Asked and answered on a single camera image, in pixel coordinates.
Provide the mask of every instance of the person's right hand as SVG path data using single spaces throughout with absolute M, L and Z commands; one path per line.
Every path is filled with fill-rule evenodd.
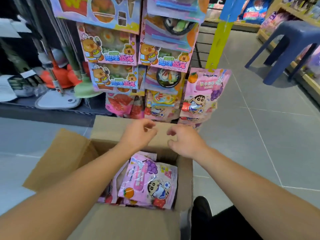
M 183 157 L 195 158 L 198 152 L 207 147 L 198 132 L 188 125 L 174 125 L 168 129 L 167 135 L 177 135 L 178 140 L 169 140 L 168 146 Z

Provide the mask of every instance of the wooden shelf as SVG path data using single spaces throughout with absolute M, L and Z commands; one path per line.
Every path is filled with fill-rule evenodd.
M 216 19 L 216 18 L 206 18 L 204 21 L 218 24 L 222 20 Z M 249 23 L 246 23 L 244 21 L 235 21 L 234 25 L 233 25 L 233 28 L 234 27 L 237 30 L 242 30 L 242 28 L 249 28 L 249 29 L 251 29 L 252 32 L 258 32 L 258 30 L 260 28 L 260 24 L 249 24 Z
M 296 16 L 297 18 L 299 18 L 303 21 L 306 21 L 307 23 L 309 23 L 313 26 L 320 27 L 320 23 L 317 20 L 311 18 L 308 15 L 303 14 L 303 12 L 300 12 L 300 11 L 297 11 L 297 10 L 291 8 L 291 7 L 288 7 L 286 3 L 280 3 L 278 5 L 278 7 L 279 7 L 278 10 L 281 8 L 281 9 L 285 10 L 286 12 L 291 13 L 292 15 Z
M 267 41 L 269 36 L 266 35 L 265 32 L 263 32 L 261 29 L 258 31 L 258 39 L 261 40 L 263 43 Z M 273 41 L 268 46 L 268 49 L 272 51 L 277 46 L 276 43 Z M 291 62 L 290 67 L 287 69 L 291 72 L 295 67 L 297 66 L 297 63 L 295 61 Z M 302 70 L 299 71 L 302 78 L 320 95 L 320 85 L 316 83 L 310 76 L 308 76 L 306 73 L 304 73 Z

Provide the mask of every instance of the soccer ball illustration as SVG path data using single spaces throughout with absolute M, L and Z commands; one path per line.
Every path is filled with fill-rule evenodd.
M 169 182 L 164 182 L 164 188 L 167 190 L 170 188 L 170 183 Z

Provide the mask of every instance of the cardboard box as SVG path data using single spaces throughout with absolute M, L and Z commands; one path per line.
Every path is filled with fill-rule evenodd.
M 61 129 L 23 186 L 38 192 L 69 175 L 114 147 L 131 119 L 97 116 L 90 140 Z M 166 131 L 172 125 L 156 123 L 158 134 L 142 151 L 157 153 L 157 160 L 178 167 L 178 190 L 174 210 L 150 210 L 95 204 L 68 239 L 180 239 L 180 213 L 193 203 L 192 160 L 173 152 Z

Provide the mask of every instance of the person's left hand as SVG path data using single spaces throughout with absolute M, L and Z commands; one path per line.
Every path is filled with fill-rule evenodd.
M 146 147 L 152 138 L 157 134 L 158 129 L 154 128 L 156 123 L 149 119 L 139 119 L 127 125 L 118 145 L 130 150 L 132 153 Z

